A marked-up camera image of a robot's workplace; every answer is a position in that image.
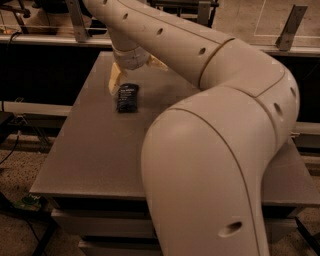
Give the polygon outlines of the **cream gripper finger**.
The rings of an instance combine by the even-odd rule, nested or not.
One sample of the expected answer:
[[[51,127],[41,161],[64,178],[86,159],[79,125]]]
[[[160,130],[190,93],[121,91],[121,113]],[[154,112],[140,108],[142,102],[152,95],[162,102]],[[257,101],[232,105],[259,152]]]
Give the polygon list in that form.
[[[168,70],[168,66],[153,55],[149,56],[149,58],[146,62],[146,65],[150,68],[159,69],[162,71]]]
[[[117,93],[120,88],[121,79],[126,75],[126,71],[122,69],[116,62],[112,64],[108,83],[108,89],[111,95],[115,95]]]

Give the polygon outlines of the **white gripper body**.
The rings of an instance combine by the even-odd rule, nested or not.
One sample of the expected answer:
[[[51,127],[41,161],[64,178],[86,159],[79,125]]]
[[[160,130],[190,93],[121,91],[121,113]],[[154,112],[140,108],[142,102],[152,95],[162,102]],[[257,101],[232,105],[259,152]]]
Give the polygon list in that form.
[[[150,54],[141,47],[129,51],[113,49],[115,62],[127,70],[135,70],[142,67],[149,59]]]

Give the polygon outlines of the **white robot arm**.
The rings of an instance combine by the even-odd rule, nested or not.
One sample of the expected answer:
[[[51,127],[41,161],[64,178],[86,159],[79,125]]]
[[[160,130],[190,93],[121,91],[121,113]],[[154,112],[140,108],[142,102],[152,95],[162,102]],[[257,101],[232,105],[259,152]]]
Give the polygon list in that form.
[[[150,126],[142,180],[164,256],[269,256],[264,172],[299,112],[290,71],[227,34],[138,0],[84,0],[89,12],[198,88]]]

